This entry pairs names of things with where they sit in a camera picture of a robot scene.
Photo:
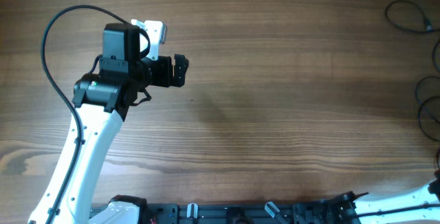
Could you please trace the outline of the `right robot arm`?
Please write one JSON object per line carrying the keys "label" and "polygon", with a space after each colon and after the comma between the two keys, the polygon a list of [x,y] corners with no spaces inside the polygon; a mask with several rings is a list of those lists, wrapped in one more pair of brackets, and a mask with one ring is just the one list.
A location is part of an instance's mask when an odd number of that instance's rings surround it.
{"label": "right robot arm", "polygon": [[439,221],[439,171],[434,180],[395,194],[364,194],[335,207],[333,223]]}

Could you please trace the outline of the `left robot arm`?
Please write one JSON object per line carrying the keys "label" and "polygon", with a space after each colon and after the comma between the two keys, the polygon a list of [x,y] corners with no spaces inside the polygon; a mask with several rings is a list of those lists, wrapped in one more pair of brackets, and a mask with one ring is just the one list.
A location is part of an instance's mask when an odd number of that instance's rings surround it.
{"label": "left robot arm", "polygon": [[29,223],[88,223],[109,147],[130,107],[148,86],[182,87],[188,59],[160,56],[167,27],[161,21],[110,23],[102,53],[74,85],[70,130],[44,196]]}

